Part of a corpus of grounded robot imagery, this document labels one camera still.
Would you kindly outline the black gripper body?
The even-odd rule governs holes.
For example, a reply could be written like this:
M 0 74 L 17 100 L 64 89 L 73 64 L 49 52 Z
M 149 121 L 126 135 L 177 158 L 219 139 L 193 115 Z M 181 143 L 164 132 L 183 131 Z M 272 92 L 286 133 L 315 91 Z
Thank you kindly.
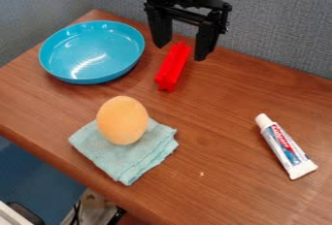
M 223 0 L 147 0 L 148 7 L 164 10 L 169 17 L 199 26 L 204 21 L 216 22 L 220 33 L 228 32 L 232 5 Z

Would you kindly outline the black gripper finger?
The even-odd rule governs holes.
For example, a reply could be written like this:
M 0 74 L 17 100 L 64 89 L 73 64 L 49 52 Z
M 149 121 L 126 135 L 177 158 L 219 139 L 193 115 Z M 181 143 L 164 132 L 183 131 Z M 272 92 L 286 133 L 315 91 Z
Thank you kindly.
M 147 8 L 147 15 L 153 42 L 164 48 L 173 38 L 173 19 L 164 10 L 153 7 Z
M 203 61 L 215 50 L 220 37 L 220 26 L 216 22 L 204 21 L 196 34 L 195 60 Z

